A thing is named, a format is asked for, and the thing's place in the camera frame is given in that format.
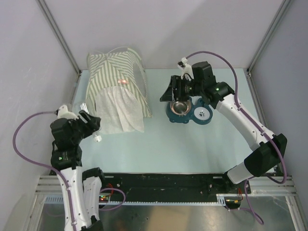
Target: white table surface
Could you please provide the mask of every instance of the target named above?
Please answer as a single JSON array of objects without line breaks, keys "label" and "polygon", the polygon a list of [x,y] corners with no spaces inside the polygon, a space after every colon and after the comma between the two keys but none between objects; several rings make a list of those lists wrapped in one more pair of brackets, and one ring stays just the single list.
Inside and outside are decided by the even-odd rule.
[{"label": "white table surface", "polygon": [[[229,69],[213,69],[217,81],[234,88]],[[179,69],[148,69],[148,92],[152,118],[144,119],[145,132],[102,135],[95,143],[92,136],[84,139],[82,164],[85,169],[100,167],[104,172],[125,173],[223,173],[241,163],[251,150],[241,134],[223,115],[213,110],[212,121],[198,125],[170,123],[167,103],[159,98],[167,89],[171,75]],[[236,69],[239,98],[257,118],[243,69]],[[84,70],[74,103],[85,99],[90,74]]]}]

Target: purple cable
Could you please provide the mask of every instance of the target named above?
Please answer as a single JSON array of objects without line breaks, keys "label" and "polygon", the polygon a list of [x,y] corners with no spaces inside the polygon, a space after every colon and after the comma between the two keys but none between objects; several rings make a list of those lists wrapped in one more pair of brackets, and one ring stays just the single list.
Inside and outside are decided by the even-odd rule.
[{"label": "purple cable", "polygon": [[102,190],[100,191],[100,193],[102,193],[102,192],[104,192],[104,191],[107,191],[107,190],[114,190],[114,191],[117,191],[117,192],[122,193],[122,195],[123,195],[123,201],[122,201],[121,203],[119,203],[117,206],[112,207],[112,208],[101,208],[101,209],[99,209],[100,211],[110,211],[110,210],[114,210],[114,209],[116,209],[116,208],[119,208],[119,207],[121,207],[121,206],[123,205],[123,203],[124,203],[125,200],[126,200],[125,193],[124,193],[122,190],[120,190],[120,189],[115,189],[115,188],[104,188],[104,189],[102,189]]},{"label": "purple cable", "polygon": [[[231,69],[231,71],[232,71],[232,73],[234,75],[234,80],[235,80],[234,101],[235,101],[236,106],[244,114],[244,116],[261,132],[261,134],[263,134],[264,137],[271,143],[271,145],[274,147],[274,149],[277,152],[277,155],[278,155],[278,157],[280,159],[280,162],[281,162],[281,165],[282,165],[282,171],[283,171],[283,180],[282,181],[277,181],[274,178],[272,178],[271,176],[269,176],[268,174],[267,174],[267,177],[270,178],[273,182],[275,182],[277,184],[284,184],[286,182],[286,180],[287,180],[287,171],[286,171],[286,167],[285,167],[285,163],[284,163],[282,154],[281,154],[279,148],[277,147],[277,145],[274,143],[274,141],[268,136],[268,134],[266,134],[264,132],[264,130],[259,126],[259,124],[243,108],[241,108],[240,103],[239,103],[239,99],[238,99],[238,79],[237,79],[237,75],[235,73],[234,68],[232,67],[232,65],[224,57],[220,56],[219,54],[210,52],[210,51],[198,51],[198,52],[195,52],[195,53],[192,53],[192,54],[188,55],[186,57],[186,59],[189,59],[190,57],[192,57],[192,56],[194,56],[196,54],[201,54],[201,53],[214,55],[214,56],[222,59],[230,67],[230,69]],[[245,211],[251,212],[254,215],[255,219],[261,225],[264,225],[264,221],[262,220],[262,218],[257,213],[254,212],[253,208],[251,207],[250,201],[248,199],[248,194],[247,194],[247,190],[246,190],[246,184],[247,184],[248,180],[250,180],[252,178],[249,178],[249,179],[245,180],[245,183],[244,183],[245,184],[245,187],[244,187],[245,195],[246,195],[246,199],[247,199],[248,205],[250,207],[250,210],[248,208],[242,208],[241,210],[245,210]]]},{"label": "purple cable", "polygon": [[[55,112],[39,112],[39,113],[35,113],[31,116],[29,116],[27,119],[25,119],[19,126],[18,128],[16,129],[16,131],[14,132],[14,135],[13,135],[13,148],[15,150],[15,152],[17,153],[17,155],[19,155],[21,158],[23,158],[24,160],[26,160],[27,162],[30,162],[34,165],[38,165],[38,166],[41,166],[41,167],[45,167],[45,168],[48,168],[50,170],[53,170],[54,172],[56,172],[63,180],[66,188],[68,189],[69,188],[69,185],[64,177],[64,175],[56,170],[54,167],[52,166],[49,166],[49,165],[46,165],[46,164],[42,164],[42,163],[39,163],[39,162],[36,162],[36,161],[33,161],[33,160],[30,160],[29,158],[25,157],[24,155],[22,155],[20,153],[20,151],[17,149],[17,146],[16,146],[16,137],[17,137],[17,134],[19,132],[19,130],[21,129],[21,127],[28,121],[30,120],[31,118],[35,117],[35,116],[38,116],[38,115],[42,115],[42,114],[55,114]],[[72,203],[72,195],[71,195],[71,192],[69,190],[67,190],[67,195],[68,195],[68,201],[69,201],[69,209],[70,209],[70,213],[71,213],[71,218],[72,218],[72,221],[75,220],[75,217],[74,217],[74,211],[73,211],[73,203]],[[77,231],[76,229],[76,225],[72,224],[73,226],[73,230],[74,231]]]}]

